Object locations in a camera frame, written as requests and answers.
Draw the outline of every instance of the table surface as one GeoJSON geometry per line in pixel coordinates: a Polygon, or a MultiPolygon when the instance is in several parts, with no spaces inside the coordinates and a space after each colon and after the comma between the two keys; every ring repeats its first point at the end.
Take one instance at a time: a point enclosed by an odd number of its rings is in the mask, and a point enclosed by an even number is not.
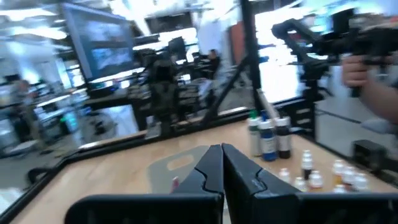
{"type": "MultiPolygon", "coordinates": [[[[249,134],[246,122],[241,121],[70,164],[21,211],[12,223],[63,223],[68,208],[88,195],[149,194],[152,192],[152,187],[148,177],[148,167],[155,161],[197,146],[210,146],[222,142],[234,145],[250,157],[249,134]]],[[[308,149],[313,155],[314,168],[319,170],[324,178],[323,190],[332,191],[334,185],[331,167],[335,159],[339,158],[300,136],[292,136],[292,145],[293,156],[290,159],[279,159],[274,162],[264,162],[260,158],[251,159],[274,175],[286,167],[294,179],[301,175],[302,153],[308,149]]],[[[393,186],[370,174],[366,175],[372,191],[398,192],[393,186]]]]}

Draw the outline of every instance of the wooden table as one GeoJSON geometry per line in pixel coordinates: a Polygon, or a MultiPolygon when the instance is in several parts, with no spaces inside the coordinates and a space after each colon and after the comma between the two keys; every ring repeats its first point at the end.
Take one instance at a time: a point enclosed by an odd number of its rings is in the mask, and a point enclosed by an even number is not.
{"type": "MultiPolygon", "coordinates": [[[[77,200],[93,194],[148,194],[151,186],[147,168],[155,161],[195,146],[229,143],[249,156],[249,136],[246,122],[237,122],[206,131],[165,140],[130,150],[70,164],[62,170],[41,193],[13,220],[12,223],[61,224],[69,206],[77,200]]],[[[315,169],[325,180],[324,191],[333,189],[331,167],[335,155],[316,144],[292,136],[293,156],[288,160],[264,162],[253,158],[263,168],[277,174],[288,168],[291,178],[301,174],[303,150],[311,150],[315,169]]],[[[368,175],[369,187],[374,192],[398,192],[397,189],[368,175]]]]}

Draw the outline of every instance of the label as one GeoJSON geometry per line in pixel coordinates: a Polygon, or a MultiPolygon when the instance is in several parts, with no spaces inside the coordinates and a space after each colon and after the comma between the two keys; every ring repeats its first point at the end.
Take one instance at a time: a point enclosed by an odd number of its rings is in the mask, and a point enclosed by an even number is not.
{"type": "Polygon", "coordinates": [[[291,143],[290,136],[279,136],[279,150],[290,151],[291,143]]]}
{"type": "Polygon", "coordinates": [[[275,152],[274,138],[261,138],[261,149],[262,153],[275,152]]]}
{"type": "Polygon", "coordinates": [[[260,133],[258,131],[250,131],[250,147],[252,156],[260,156],[262,153],[259,138],[260,133]]]}

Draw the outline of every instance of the metal pole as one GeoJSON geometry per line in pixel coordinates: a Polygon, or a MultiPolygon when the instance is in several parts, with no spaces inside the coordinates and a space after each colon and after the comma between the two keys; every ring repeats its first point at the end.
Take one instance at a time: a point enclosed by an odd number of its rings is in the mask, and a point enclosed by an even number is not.
{"type": "Polygon", "coordinates": [[[252,13],[251,3],[248,0],[239,0],[242,10],[242,21],[244,27],[244,43],[247,57],[249,59],[250,76],[253,85],[253,100],[256,110],[263,109],[257,94],[257,89],[261,88],[261,78],[259,69],[259,56],[257,49],[256,26],[254,24],[254,14],[252,13]]]}

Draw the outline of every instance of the desk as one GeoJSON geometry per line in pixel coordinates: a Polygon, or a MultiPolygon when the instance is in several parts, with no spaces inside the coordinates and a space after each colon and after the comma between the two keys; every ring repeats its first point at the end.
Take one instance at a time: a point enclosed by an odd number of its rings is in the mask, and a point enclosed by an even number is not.
{"type": "MultiPolygon", "coordinates": [[[[21,223],[63,223],[63,217],[74,202],[93,194],[148,194],[152,192],[149,166],[154,162],[185,152],[197,146],[229,143],[245,155],[249,155],[249,135],[245,121],[220,126],[178,138],[165,140],[134,149],[119,151],[105,156],[76,162],[65,167],[28,206],[13,220],[21,223]]],[[[88,147],[104,142],[91,143],[88,147]]],[[[300,137],[292,136],[293,156],[289,160],[279,159],[263,162],[255,158],[263,168],[277,174],[281,168],[290,169],[292,178],[300,175],[303,150],[311,150],[314,168],[325,180],[325,191],[331,191],[331,167],[337,157],[320,146],[300,137]]],[[[179,161],[171,166],[181,166],[187,161],[179,161]]],[[[374,192],[398,192],[397,189],[367,174],[369,187],[374,192]]]]}

